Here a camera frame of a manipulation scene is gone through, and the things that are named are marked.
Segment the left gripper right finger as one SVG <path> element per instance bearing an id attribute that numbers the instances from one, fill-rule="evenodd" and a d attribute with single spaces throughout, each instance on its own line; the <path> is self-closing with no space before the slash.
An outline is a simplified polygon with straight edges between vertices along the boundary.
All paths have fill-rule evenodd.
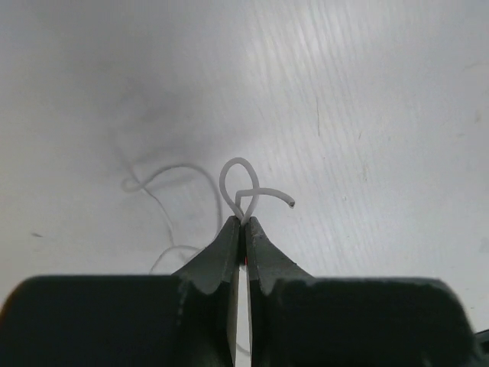
<path id="1" fill-rule="evenodd" d="M 254 366 L 475 366 L 478 341 L 458 297 L 432 278 L 316 278 L 251 219 Z"/>

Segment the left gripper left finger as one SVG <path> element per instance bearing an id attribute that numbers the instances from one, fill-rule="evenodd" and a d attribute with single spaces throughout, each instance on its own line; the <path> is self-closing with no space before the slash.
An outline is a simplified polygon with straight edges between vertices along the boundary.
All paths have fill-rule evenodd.
<path id="1" fill-rule="evenodd" d="M 240 224 L 170 275 L 45 275 L 1 310 L 3 366 L 233 366 Z"/>

